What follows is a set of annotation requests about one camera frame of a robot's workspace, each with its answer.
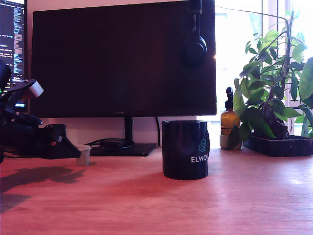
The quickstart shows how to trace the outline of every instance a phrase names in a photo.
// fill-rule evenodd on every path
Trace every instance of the monitor stand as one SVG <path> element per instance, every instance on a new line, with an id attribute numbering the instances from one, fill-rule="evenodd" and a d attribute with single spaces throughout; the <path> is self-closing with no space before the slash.
<path id="1" fill-rule="evenodd" d="M 121 149 L 109 150 L 101 146 L 93 147 L 90 151 L 91 156 L 148 156 L 156 147 L 156 143 L 134 143 L 133 142 L 133 117 L 124 117 L 126 147 Z"/>

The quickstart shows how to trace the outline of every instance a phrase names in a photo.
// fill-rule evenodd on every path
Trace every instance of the pump bottle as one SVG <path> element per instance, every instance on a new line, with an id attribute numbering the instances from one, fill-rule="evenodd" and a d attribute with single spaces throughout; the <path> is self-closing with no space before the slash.
<path id="1" fill-rule="evenodd" d="M 220 146 L 222 149 L 227 149 L 228 136 L 233 128 L 233 126 L 239 127 L 239 118 L 236 116 L 233 108 L 233 97 L 234 92 L 231 87 L 226 89 L 227 101 L 225 102 L 226 110 L 221 114 L 221 136 L 220 136 Z M 238 140 L 239 144 L 232 149 L 240 149 L 241 141 Z"/>

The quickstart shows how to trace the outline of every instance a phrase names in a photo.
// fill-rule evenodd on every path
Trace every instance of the black headphones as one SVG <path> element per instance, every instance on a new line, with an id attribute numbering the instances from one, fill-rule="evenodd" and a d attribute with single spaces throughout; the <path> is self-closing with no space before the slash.
<path id="1" fill-rule="evenodd" d="M 201 5 L 201 0 L 189 0 L 189 13 L 193 29 L 192 35 L 186 40 L 183 50 L 183 60 L 189 66 L 198 65 L 207 52 L 205 40 L 200 35 Z"/>

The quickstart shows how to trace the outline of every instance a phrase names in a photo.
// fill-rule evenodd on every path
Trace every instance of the plant pot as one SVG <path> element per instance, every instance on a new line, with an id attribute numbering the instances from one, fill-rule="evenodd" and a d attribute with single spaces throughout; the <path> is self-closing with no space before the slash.
<path id="1" fill-rule="evenodd" d="M 245 147 L 270 157 L 297 157 L 313 155 L 313 139 L 289 135 L 290 140 L 267 140 L 251 133 Z"/>

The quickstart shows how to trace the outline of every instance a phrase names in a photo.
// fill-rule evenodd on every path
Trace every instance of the black monitor screen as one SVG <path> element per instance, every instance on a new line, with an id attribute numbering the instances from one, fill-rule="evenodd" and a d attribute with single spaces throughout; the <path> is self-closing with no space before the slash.
<path id="1" fill-rule="evenodd" d="M 0 0 L 0 59 L 12 71 L 4 95 L 12 82 L 23 82 L 26 75 L 26 0 Z M 17 111 L 27 112 L 27 100 L 16 104 Z"/>
<path id="2" fill-rule="evenodd" d="M 207 54 L 182 60 L 188 1 L 34 12 L 31 101 L 40 118 L 216 114 L 215 10 L 202 0 Z"/>

